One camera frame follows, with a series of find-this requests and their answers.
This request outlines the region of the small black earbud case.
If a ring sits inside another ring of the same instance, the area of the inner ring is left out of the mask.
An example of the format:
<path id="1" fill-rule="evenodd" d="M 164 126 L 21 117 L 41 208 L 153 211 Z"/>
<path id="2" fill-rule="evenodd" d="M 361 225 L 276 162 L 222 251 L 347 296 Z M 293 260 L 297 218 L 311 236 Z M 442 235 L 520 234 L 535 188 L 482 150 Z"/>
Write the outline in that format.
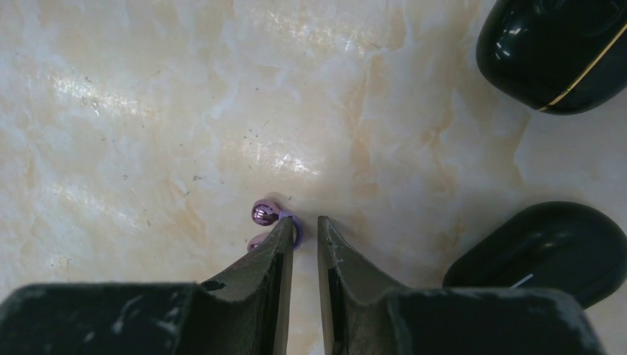
<path id="1" fill-rule="evenodd" d="M 589 111 L 626 88 L 626 2 L 497 1 L 475 57 L 488 82 L 533 109 Z"/>

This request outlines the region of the oval black charging case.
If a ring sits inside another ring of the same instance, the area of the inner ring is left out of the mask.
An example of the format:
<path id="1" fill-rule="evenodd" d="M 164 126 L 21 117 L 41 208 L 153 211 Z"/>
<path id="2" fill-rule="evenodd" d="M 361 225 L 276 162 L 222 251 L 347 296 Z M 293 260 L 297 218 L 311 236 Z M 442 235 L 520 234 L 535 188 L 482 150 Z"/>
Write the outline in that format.
<path id="1" fill-rule="evenodd" d="M 457 259 L 443 287 L 553 288 L 589 308 L 626 281 L 626 234 L 581 203 L 527 207 Z"/>

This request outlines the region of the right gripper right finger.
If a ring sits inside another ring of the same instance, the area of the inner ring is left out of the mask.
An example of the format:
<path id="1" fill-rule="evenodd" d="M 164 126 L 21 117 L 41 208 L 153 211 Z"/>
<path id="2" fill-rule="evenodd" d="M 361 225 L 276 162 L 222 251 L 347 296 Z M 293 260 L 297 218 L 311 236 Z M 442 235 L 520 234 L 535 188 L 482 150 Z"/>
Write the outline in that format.
<path id="1" fill-rule="evenodd" d="M 327 216 L 317 220 L 317 265 L 326 354 L 395 354 L 387 296 L 407 287 L 355 250 Z"/>

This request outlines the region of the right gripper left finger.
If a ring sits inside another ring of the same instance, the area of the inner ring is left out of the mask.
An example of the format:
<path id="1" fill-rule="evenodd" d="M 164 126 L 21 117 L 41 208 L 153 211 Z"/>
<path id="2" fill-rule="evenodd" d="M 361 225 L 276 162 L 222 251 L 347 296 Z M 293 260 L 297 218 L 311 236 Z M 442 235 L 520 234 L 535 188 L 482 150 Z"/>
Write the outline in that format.
<path id="1" fill-rule="evenodd" d="M 204 281 L 210 354 L 285 354 L 294 222 L 281 219 L 256 248 Z"/>

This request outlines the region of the purple clip earbud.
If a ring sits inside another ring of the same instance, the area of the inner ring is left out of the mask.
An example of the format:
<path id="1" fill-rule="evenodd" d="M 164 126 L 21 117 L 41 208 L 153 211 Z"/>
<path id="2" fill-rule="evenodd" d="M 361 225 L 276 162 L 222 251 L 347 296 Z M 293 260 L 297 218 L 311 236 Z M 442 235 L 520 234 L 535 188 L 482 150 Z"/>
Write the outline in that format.
<path id="1" fill-rule="evenodd" d="M 295 235 L 294 250 L 297 250 L 305 237 L 305 228 L 299 217 L 291 212 L 287 212 L 279 204 L 272 199 L 261 199 L 254 203 L 251 210 L 252 220 L 260 226 L 272 226 L 283 218 L 290 217 L 292 219 Z"/>

